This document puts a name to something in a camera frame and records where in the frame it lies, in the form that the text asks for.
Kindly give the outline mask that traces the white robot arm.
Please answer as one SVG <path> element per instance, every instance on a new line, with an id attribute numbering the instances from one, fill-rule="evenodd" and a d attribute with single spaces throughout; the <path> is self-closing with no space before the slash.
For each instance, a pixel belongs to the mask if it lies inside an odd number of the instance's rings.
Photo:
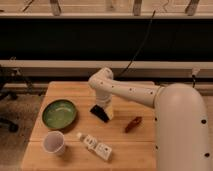
<path id="1" fill-rule="evenodd" d="M 109 68 L 93 74 L 88 84 L 101 107 L 116 95 L 154 110 L 156 171 L 213 171 L 206 105 L 196 89 L 116 81 Z"/>

